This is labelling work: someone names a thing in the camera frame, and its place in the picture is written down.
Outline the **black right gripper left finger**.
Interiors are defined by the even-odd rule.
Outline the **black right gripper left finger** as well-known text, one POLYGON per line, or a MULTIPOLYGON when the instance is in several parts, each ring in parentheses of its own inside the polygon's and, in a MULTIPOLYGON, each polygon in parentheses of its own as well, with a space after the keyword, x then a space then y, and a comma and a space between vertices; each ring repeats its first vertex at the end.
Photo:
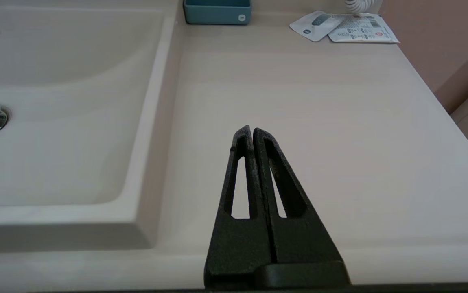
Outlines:
POLYGON ((227 169, 204 266, 210 291, 243 291, 258 287, 256 272, 272 262, 268 207, 258 153, 249 125, 237 130, 229 149, 227 169), (249 217, 232 215, 239 160, 245 160, 249 217))

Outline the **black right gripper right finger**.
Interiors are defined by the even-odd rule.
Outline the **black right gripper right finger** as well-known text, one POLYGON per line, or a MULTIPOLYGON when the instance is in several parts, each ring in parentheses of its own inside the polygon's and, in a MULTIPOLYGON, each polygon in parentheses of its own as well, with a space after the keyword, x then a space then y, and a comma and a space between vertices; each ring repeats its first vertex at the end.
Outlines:
POLYGON ((277 263, 343 263, 317 211, 277 140, 269 132, 253 132, 271 258, 277 263))

